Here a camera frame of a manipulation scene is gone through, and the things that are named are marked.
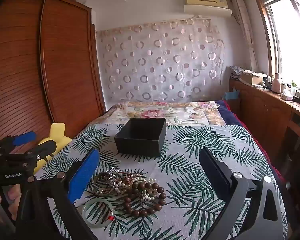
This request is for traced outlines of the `person's left hand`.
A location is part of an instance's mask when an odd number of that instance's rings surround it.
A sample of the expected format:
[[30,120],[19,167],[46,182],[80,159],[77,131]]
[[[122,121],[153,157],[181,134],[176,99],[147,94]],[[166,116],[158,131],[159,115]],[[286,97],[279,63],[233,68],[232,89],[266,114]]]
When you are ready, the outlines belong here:
[[16,220],[16,218],[17,218],[20,198],[21,198],[20,185],[16,184],[16,185],[10,186],[10,189],[7,191],[4,200],[7,200],[9,202],[8,210],[11,214],[12,220]]

